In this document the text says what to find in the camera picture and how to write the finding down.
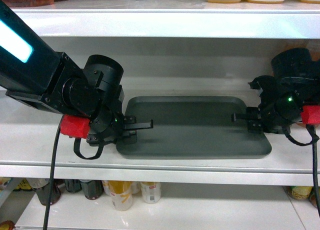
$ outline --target power cord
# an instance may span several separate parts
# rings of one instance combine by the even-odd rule
[[[46,201],[45,206],[45,214],[44,214],[44,221],[43,221],[43,230],[48,229],[48,220],[49,220],[49,212],[50,212],[50,203],[51,203],[51,197],[52,197],[52,191],[54,188],[54,175],[55,175],[55,165],[56,165],[56,156],[57,156],[57,148],[58,148],[58,142],[59,142],[59,136],[60,136],[60,129],[61,129],[61,123],[64,119],[64,116],[62,116],[60,123],[58,125],[58,128],[56,130],[54,144],[53,144],[53,151],[52,151],[52,158],[51,158],[51,167],[50,167],[50,180],[49,180],[49,195],[48,199]]]
[[[318,209],[318,214],[320,217],[320,196],[319,196],[319,183],[318,183],[318,152],[317,152],[317,142],[319,137],[316,134],[316,128],[314,125],[307,124],[305,125],[308,133],[311,136],[311,142],[309,143],[301,143],[296,141],[290,134],[286,127],[283,127],[283,133],[290,142],[298,145],[298,146],[308,146],[312,145],[312,178],[313,178],[313,191],[315,196],[315,202]]]

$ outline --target gray tray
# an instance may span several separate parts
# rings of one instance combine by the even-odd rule
[[[264,134],[250,133],[246,121],[231,122],[246,104],[228,96],[139,96],[130,99],[125,115],[138,123],[137,143],[119,139],[118,152],[128,159],[256,159],[271,152]]]

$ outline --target red mount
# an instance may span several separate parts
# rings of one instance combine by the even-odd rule
[[[303,106],[301,118],[303,124],[320,124],[320,105]]]
[[[86,139],[90,130],[89,122],[84,117],[64,115],[60,132],[72,138]]]

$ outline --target led light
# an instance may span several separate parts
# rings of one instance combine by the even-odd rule
[[[28,62],[33,47],[16,34],[10,27],[0,20],[0,46],[19,59]]]

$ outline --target screw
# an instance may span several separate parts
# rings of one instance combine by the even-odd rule
[[[10,17],[10,13],[8,11],[3,11],[3,15],[6,19]]]

